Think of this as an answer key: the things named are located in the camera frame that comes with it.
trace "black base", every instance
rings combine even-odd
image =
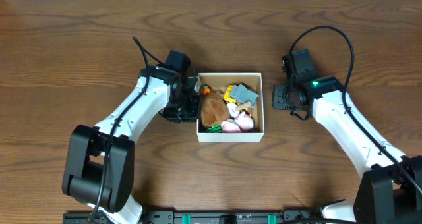
[[[285,209],[280,212],[172,212],[150,211],[139,224],[278,224],[294,219],[310,218],[315,210]],[[89,213],[66,213],[63,224],[85,224]],[[112,224],[99,213],[94,223]]]

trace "green connector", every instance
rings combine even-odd
[[[268,224],[277,224],[277,216],[268,215]]]
[[[182,224],[191,224],[191,216],[182,215]]]

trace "toy pile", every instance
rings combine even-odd
[[[258,94],[244,85],[230,85],[224,95],[204,85],[203,94],[200,119],[206,132],[241,133],[254,127],[252,113]]]

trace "white box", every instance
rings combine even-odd
[[[264,98],[262,94],[261,73],[200,73],[200,81],[213,89],[225,92],[231,84],[244,84],[254,90],[259,98],[253,106],[252,117],[255,127],[248,133],[207,133],[200,118],[196,122],[196,134],[199,142],[259,142],[264,136]]]

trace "wood grain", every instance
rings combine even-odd
[[[259,144],[199,144],[194,124],[155,117],[136,145],[133,195],[178,210],[279,210],[354,199],[359,177],[315,121],[272,109],[280,61],[310,27],[329,24],[355,48],[349,92],[410,156],[422,141],[422,0],[4,0],[0,4],[0,223],[60,223],[89,210],[61,192],[69,136],[133,89],[144,65],[131,39],[199,72],[261,72]],[[346,77],[343,39],[303,38],[321,75]]]

